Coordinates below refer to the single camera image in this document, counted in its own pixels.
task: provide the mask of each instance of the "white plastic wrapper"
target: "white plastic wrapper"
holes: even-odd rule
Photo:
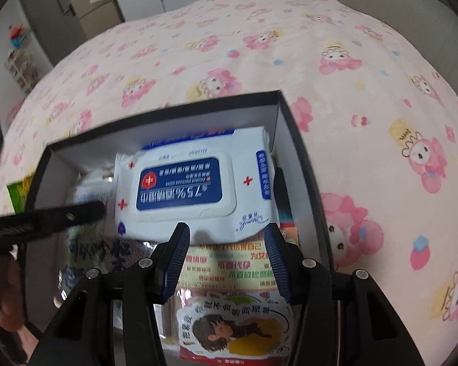
[[[118,156],[117,236],[168,241],[184,221],[191,244],[238,242],[278,223],[263,127],[155,142]]]

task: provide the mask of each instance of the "red cross emblem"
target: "red cross emblem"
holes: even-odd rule
[[[249,186],[252,182],[253,178],[249,177],[249,176],[246,176],[246,180],[243,181],[243,184]]]
[[[154,187],[156,185],[156,174],[154,172],[146,173],[141,181],[141,188],[147,190],[148,188]]]
[[[123,200],[121,200],[121,202],[119,202],[119,203],[117,204],[117,206],[120,207],[121,210],[123,210],[123,209],[127,206],[127,203],[126,203],[126,201],[123,199]]]

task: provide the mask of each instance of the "girl's black hair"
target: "girl's black hair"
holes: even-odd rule
[[[200,345],[207,351],[214,352],[220,351],[226,348],[227,340],[220,338],[214,341],[209,340],[211,334],[215,335],[214,326],[220,323],[225,323],[232,329],[232,336],[235,339],[249,336],[250,334],[256,334],[260,337],[271,338],[271,335],[264,334],[258,327],[256,322],[249,325],[238,326],[234,321],[228,321],[224,319],[222,315],[210,314],[197,319],[192,326],[192,332],[197,338]]]

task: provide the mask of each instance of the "bed sheet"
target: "bed sheet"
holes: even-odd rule
[[[400,34],[337,0],[201,0],[86,42],[12,123],[0,214],[47,143],[276,89],[313,161],[338,271],[370,271],[440,365],[458,342],[458,97]]]

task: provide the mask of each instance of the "pink bed sheet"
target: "pink bed sheet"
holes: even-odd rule
[[[275,89],[311,155],[338,271],[370,271],[440,365],[458,342],[458,97],[400,34],[337,0],[202,0],[83,44],[6,135],[0,214],[47,143]]]

